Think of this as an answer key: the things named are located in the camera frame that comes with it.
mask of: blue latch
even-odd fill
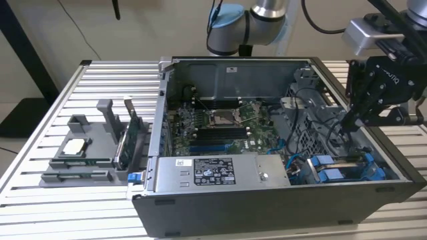
[[[143,182],[143,174],[141,172],[130,173],[127,175],[127,182],[141,184]]]

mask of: white label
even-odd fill
[[[191,167],[194,164],[193,159],[177,159],[177,166],[178,167]]]
[[[238,72],[237,66],[227,67],[227,73],[237,73],[237,72]]]

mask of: black stand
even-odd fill
[[[29,138],[50,107],[51,105],[45,98],[25,98],[0,123],[0,136],[5,138]]]
[[[0,0],[0,30],[45,97],[25,98],[0,123],[0,137],[27,138],[54,104],[59,90],[7,0]]]

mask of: sticker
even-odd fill
[[[237,73],[237,72],[238,72],[237,66],[227,67],[227,73]]]
[[[194,183],[198,186],[237,184],[234,159],[231,157],[195,159]]]
[[[191,167],[194,164],[193,159],[177,159],[175,166],[178,167]]]

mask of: metal table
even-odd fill
[[[325,63],[346,83],[348,63]],[[66,124],[71,115],[86,114],[90,122],[105,120],[97,110],[99,99],[114,99],[114,112],[127,121],[123,97],[133,96],[138,114],[145,121],[153,122],[158,71],[158,62],[142,61],[94,61],[90,66],[79,67],[0,179],[0,240],[151,239],[133,203],[126,199],[126,186],[39,188],[39,181],[69,132]],[[427,176],[426,127],[384,127],[382,130],[421,174]],[[406,202],[382,207],[360,225],[213,235],[198,239],[261,238],[427,239],[427,188]]]

